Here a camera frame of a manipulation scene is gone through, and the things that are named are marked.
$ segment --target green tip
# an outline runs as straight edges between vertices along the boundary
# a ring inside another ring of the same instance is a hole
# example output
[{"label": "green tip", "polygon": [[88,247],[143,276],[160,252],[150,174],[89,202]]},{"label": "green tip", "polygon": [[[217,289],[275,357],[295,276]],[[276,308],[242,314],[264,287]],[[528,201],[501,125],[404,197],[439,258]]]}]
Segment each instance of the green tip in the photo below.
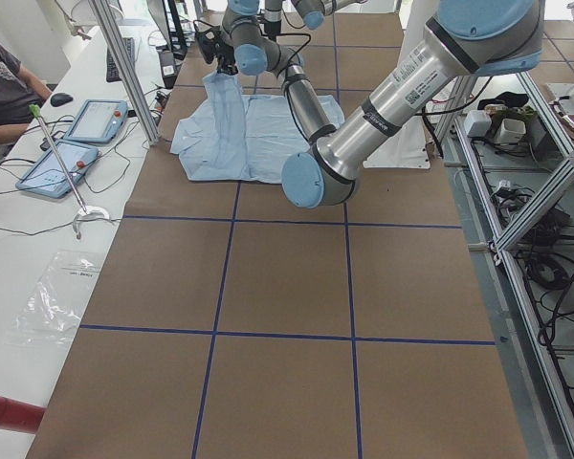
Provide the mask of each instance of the green tip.
[{"label": "green tip", "polygon": [[35,118],[40,118],[40,107],[35,103],[30,104],[30,111]]}]

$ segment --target person's arm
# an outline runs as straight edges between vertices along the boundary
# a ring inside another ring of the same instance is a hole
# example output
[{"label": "person's arm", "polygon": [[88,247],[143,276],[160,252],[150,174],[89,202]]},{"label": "person's arm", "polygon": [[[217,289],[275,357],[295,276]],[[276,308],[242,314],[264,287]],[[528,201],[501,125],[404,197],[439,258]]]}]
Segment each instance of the person's arm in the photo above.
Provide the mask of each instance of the person's arm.
[{"label": "person's arm", "polygon": [[38,76],[30,72],[23,65],[19,67],[17,77],[26,83],[26,86],[34,90],[43,100],[47,100],[51,95],[51,89],[49,89]]},{"label": "person's arm", "polygon": [[0,145],[15,143],[28,129],[28,124],[3,124],[0,126]]}]

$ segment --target person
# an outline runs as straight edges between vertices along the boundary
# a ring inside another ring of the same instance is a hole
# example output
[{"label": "person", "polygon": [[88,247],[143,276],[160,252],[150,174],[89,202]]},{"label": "person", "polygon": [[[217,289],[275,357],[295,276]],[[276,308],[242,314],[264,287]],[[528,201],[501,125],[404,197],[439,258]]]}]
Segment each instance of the person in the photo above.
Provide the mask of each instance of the person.
[{"label": "person", "polygon": [[29,105],[50,95],[45,83],[0,45],[0,144],[17,142],[33,119]]}]

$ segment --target black t-shirt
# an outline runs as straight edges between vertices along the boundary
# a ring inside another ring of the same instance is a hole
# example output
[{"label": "black t-shirt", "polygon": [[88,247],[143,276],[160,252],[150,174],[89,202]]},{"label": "black t-shirt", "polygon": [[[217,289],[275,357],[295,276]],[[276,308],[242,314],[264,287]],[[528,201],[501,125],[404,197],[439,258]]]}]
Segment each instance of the black t-shirt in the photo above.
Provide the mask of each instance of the black t-shirt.
[{"label": "black t-shirt", "polygon": [[33,116],[29,105],[42,102],[17,77],[20,67],[21,62],[0,45],[0,125],[30,122]]}]

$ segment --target blue cloth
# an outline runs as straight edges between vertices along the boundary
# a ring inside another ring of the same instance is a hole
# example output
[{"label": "blue cloth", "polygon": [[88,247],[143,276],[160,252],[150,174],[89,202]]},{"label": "blue cloth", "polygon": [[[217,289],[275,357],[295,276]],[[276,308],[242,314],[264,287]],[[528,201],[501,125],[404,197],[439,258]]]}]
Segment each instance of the blue cloth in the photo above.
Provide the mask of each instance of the blue cloth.
[{"label": "blue cloth", "polygon": [[[204,78],[209,98],[180,120],[170,152],[192,181],[245,180],[279,184],[283,164],[308,143],[294,125],[283,96],[243,96],[236,76]],[[331,96],[319,97],[330,122],[344,122]]]}]

